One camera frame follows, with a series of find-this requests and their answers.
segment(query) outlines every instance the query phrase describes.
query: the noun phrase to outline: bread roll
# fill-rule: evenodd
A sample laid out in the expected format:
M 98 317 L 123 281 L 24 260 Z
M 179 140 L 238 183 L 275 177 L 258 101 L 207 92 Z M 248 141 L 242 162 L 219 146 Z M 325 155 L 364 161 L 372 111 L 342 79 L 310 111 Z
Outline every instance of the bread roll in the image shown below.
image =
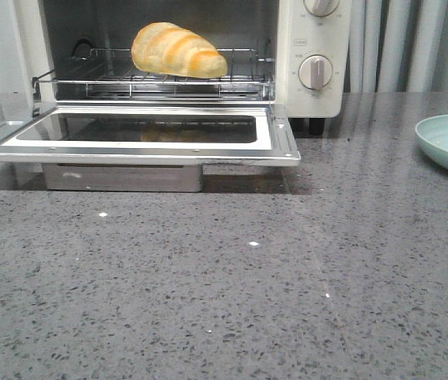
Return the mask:
M 227 74 L 226 59 L 210 42 L 170 22 L 154 22 L 141 29 L 131 55 L 136 67 L 150 73 L 194 78 Z

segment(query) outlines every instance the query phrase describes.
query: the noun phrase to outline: white knob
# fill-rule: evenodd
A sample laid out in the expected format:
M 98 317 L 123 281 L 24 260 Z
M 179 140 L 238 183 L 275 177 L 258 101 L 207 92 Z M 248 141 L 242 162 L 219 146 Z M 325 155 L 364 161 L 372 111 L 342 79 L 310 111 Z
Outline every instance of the white knob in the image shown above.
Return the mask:
M 304 0 L 306 10 L 317 17 L 328 16 L 338 6 L 339 0 Z
M 323 89 L 332 78 L 333 66 L 323 55 L 311 55 L 303 61 L 298 72 L 307 89 Z

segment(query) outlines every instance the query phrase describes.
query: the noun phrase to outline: white toaster oven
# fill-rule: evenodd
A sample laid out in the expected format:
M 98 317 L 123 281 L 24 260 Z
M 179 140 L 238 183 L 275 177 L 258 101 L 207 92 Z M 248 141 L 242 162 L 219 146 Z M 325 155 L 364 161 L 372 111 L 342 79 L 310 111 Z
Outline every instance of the white toaster oven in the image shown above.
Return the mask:
M 350 0 L 10 4 L 32 109 L 0 125 L 0 161 L 43 164 L 48 188 L 199 191 L 203 165 L 298 165 L 290 118 L 340 111 Z M 155 21 L 209 40 L 227 74 L 137 69 Z

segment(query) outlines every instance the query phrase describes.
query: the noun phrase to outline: gray speckled countertop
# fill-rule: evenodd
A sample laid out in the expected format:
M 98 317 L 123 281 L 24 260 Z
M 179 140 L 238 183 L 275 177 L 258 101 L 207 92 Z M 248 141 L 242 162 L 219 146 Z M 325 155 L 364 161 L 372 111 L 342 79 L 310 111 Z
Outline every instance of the gray speckled countertop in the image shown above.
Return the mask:
M 0 163 L 0 379 L 448 379 L 448 171 L 414 133 L 444 113 L 346 96 L 298 168 L 207 168 L 197 194 Z

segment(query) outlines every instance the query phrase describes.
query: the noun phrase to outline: open oven door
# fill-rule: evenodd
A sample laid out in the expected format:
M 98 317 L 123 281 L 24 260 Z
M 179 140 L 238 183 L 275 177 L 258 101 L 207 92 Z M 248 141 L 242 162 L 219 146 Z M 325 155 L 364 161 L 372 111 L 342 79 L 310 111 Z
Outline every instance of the open oven door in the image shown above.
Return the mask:
M 0 162 L 44 164 L 49 188 L 170 191 L 166 177 L 178 176 L 176 187 L 202 165 L 294 166 L 300 155 L 278 105 L 42 104 L 37 117 L 0 125 Z M 137 184 L 113 188 L 120 176 Z M 142 187 L 149 176 L 153 187 Z

